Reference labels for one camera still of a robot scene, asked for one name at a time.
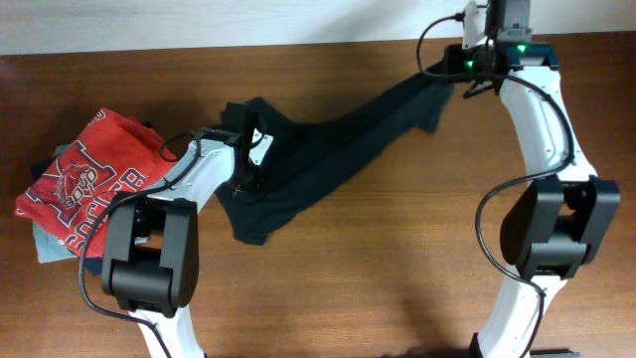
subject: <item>black cloth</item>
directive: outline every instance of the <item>black cloth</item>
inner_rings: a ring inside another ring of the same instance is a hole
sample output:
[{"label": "black cloth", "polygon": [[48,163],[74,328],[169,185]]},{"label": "black cloth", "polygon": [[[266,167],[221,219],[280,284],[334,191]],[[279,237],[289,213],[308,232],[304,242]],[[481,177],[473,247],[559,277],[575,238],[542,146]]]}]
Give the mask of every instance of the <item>black cloth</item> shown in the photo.
[{"label": "black cloth", "polygon": [[[216,192],[235,238],[263,245],[269,234],[333,192],[405,132],[414,127],[434,132],[452,93],[452,85],[415,75],[362,107],[318,124],[294,123],[264,99],[250,100],[249,108],[274,139],[261,164],[263,194],[229,185]],[[224,124],[241,120],[222,113]]]}]

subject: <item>white wall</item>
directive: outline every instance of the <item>white wall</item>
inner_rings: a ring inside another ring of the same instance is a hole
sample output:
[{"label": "white wall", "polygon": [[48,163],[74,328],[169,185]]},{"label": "white wall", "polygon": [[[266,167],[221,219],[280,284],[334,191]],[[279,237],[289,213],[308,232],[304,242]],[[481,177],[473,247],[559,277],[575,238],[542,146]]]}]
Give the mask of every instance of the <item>white wall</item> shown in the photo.
[{"label": "white wall", "polygon": [[[466,2],[0,0],[0,55],[413,39]],[[539,34],[636,30],[636,0],[533,0],[532,26]],[[431,33],[457,36],[459,24]]]}]

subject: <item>wood grain surface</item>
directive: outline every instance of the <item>wood grain surface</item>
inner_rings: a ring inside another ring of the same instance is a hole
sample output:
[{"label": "wood grain surface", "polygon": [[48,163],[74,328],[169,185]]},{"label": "wood grain surface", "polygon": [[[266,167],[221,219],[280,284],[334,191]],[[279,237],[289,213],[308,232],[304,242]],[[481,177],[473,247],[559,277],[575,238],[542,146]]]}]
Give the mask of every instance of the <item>wood grain surface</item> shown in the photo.
[{"label": "wood grain surface", "polygon": [[[584,357],[636,352],[636,34],[548,37],[578,140],[622,203],[597,259],[550,307],[536,348]],[[451,41],[426,43],[430,63]],[[14,218],[29,167],[68,143],[98,109],[152,120],[165,137],[219,120],[261,95],[297,121],[336,117],[416,69],[414,43],[163,50],[0,58],[0,356],[144,357],[139,328],[82,302],[77,260],[39,265],[31,223]],[[378,357],[466,347],[502,276],[473,231],[477,203],[524,173],[495,96],[457,95],[434,135],[414,130],[264,247],[236,242],[212,199],[199,218],[201,273],[191,303],[211,357]],[[523,188],[486,211],[497,250]],[[97,278],[91,295],[105,297]]]}]

